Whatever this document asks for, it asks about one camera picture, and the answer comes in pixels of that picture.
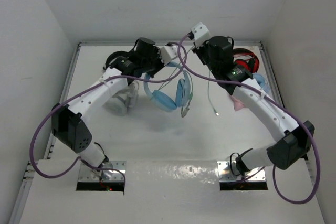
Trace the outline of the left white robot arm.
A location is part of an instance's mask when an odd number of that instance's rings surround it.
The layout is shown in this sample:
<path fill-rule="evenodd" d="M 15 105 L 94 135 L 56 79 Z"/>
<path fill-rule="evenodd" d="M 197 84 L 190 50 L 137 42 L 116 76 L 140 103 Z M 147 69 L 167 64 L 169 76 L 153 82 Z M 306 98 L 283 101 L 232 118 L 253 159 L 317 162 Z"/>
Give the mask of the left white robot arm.
<path fill-rule="evenodd" d="M 128 52 L 112 53 L 106 60 L 103 75 L 87 93 L 54 107 L 55 113 L 51 117 L 53 136 L 92 167 L 102 167 L 107 157 L 92 142 L 92 134 L 87 127 L 90 118 L 113 95 L 127 88 L 134 77 L 139 78 L 143 73 L 156 74 L 173 57 L 174 54 L 164 47 L 157 47 L 147 38 L 139 38 Z"/>

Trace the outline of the light blue headphones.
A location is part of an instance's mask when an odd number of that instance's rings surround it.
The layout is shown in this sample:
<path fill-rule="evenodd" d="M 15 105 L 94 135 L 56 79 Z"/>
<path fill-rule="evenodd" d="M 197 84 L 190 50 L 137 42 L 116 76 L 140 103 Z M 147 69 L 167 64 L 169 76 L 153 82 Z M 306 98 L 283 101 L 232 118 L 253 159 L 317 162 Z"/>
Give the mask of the light blue headphones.
<path fill-rule="evenodd" d="M 165 112 L 173 112 L 181 109 L 181 116 L 188 112 L 188 108 L 193 98 L 193 80 L 190 74 L 183 70 L 182 77 L 178 80 L 175 88 L 175 95 L 172 89 L 169 93 L 163 91 L 163 87 L 159 86 L 157 89 L 151 90 L 148 82 L 143 83 L 144 91 L 147 97 L 155 106 Z M 149 74 L 145 75 L 145 80 L 151 80 Z"/>

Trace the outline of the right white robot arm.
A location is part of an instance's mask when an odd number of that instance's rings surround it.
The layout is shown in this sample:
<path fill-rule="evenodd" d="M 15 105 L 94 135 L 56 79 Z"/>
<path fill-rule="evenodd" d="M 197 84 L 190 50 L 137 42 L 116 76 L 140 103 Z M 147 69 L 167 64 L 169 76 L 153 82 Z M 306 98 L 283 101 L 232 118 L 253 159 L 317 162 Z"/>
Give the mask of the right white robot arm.
<path fill-rule="evenodd" d="M 241 153 L 235 159 L 239 174 L 244 175 L 256 167 L 266 166 L 286 170 L 306 155 L 311 148 L 308 134 L 314 132 L 314 126 L 309 121 L 300 126 L 289 113 L 273 105 L 272 99 L 261 89 L 252 73 L 234 61 L 233 46 L 228 38 L 207 35 L 205 38 L 195 38 L 194 45 L 194 53 L 220 81 L 219 85 L 250 109 L 275 141 L 275 144 Z"/>

